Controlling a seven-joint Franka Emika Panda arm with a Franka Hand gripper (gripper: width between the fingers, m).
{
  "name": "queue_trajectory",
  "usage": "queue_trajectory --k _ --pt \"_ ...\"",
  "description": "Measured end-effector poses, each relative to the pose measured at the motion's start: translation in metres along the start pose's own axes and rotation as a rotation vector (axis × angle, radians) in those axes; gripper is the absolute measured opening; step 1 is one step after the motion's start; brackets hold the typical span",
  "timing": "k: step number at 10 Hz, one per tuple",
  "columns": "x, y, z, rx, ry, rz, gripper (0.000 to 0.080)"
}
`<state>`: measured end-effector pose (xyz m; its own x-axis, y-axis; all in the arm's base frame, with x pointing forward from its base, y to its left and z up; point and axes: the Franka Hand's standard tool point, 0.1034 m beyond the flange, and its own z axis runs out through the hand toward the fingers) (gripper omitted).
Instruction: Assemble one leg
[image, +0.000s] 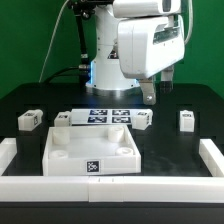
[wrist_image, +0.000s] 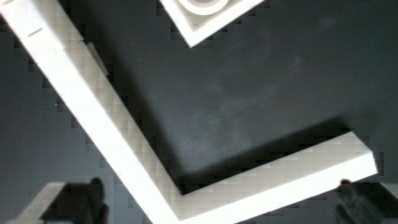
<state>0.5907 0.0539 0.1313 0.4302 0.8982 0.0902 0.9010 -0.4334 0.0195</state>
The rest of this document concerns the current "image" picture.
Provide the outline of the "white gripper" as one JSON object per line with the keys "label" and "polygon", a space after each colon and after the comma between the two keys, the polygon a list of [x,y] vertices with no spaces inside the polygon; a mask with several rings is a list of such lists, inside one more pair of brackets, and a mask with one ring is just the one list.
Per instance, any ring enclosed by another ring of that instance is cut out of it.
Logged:
{"label": "white gripper", "polygon": [[155,83],[150,77],[163,69],[160,88],[163,92],[173,89],[173,64],[185,53],[180,15],[120,21],[117,43],[121,71],[125,78],[141,79],[139,84],[145,105],[156,103]]}

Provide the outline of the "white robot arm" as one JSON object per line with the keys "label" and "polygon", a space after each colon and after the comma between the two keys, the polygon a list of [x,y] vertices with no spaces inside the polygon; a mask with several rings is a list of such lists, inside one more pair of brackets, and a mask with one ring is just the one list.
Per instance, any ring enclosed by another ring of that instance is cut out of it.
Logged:
{"label": "white robot arm", "polygon": [[182,60],[192,33],[181,16],[182,2],[192,0],[111,0],[96,4],[97,53],[91,61],[89,92],[121,98],[143,93],[156,103],[155,75],[160,88],[173,89],[174,64]]}

